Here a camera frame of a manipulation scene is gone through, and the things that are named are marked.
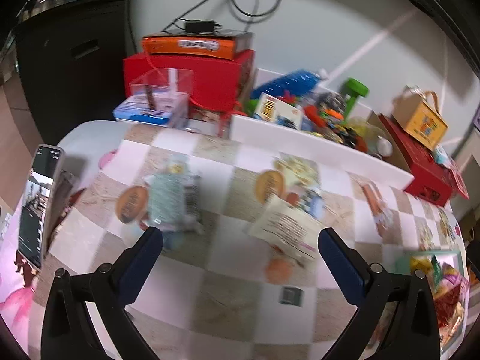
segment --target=metal screw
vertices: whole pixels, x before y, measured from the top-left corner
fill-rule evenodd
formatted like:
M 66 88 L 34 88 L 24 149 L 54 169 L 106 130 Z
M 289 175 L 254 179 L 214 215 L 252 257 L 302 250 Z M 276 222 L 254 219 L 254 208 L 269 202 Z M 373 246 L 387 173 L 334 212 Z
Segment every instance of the metal screw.
M 383 267 L 380 264 L 377 264 L 374 262 L 371 266 L 370 269 L 374 271 L 376 274 L 379 274 L 381 271 L 383 271 Z
M 421 269 L 416 269 L 415 270 L 415 276 L 419 279 L 424 279 L 425 278 L 425 273 Z
M 55 277 L 56 278 L 63 278 L 63 276 L 67 273 L 66 270 L 64 270 L 63 268 L 59 268 L 55 271 Z
M 108 271 L 110 271 L 110 269 L 112 269 L 112 264 L 109 262 L 104 262 L 98 267 L 98 271 L 102 274 L 106 274 Z

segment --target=blue bottle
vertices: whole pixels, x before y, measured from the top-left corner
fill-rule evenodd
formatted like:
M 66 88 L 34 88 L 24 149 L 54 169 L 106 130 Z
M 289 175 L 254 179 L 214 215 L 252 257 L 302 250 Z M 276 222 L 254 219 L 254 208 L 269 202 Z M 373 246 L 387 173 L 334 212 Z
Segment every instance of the blue bottle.
M 251 92 L 251 99 L 260 98 L 261 93 L 277 97 L 289 91 L 293 96 L 303 96 L 310 92 L 320 81 L 320 76 L 305 69 L 296 70 L 285 76 L 266 82 Z

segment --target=yellow box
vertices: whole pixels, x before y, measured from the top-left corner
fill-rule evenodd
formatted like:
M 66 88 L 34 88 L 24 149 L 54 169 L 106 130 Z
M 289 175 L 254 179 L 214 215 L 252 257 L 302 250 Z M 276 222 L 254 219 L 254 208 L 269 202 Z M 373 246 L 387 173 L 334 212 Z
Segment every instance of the yellow box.
M 427 102 L 432 95 L 435 109 Z M 413 92 L 397 101 L 392 116 L 410 134 L 428 149 L 433 150 L 448 130 L 447 123 L 438 112 L 438 97 L 435 92 Z

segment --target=power adapter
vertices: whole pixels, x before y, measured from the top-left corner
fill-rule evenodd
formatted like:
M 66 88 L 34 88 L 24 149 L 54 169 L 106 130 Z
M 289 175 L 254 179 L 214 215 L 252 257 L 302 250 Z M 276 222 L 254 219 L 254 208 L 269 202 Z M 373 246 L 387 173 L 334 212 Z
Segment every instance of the power adapter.
M 213 20 L 188 20 L 185 22 L 185 32 L 187 33 L 201 33 L 214 32 L 218 24 Z

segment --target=brown oval label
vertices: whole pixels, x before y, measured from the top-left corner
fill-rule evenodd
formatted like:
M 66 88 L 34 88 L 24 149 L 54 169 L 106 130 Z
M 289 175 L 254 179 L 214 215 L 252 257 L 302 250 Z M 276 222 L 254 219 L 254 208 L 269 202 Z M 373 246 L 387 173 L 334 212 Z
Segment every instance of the brown oval label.
M 264 204 L 272 193 L 281 197 L 284 189 L 283 175 L 279 171 L 269 170 L 257 177 L 255 196 L 260 203 Z
M 143 215 L 147 202 L 147 188 L 140 186 L 128 188 L 118 198 L 115 214 L 120 222 L 130 223 Z

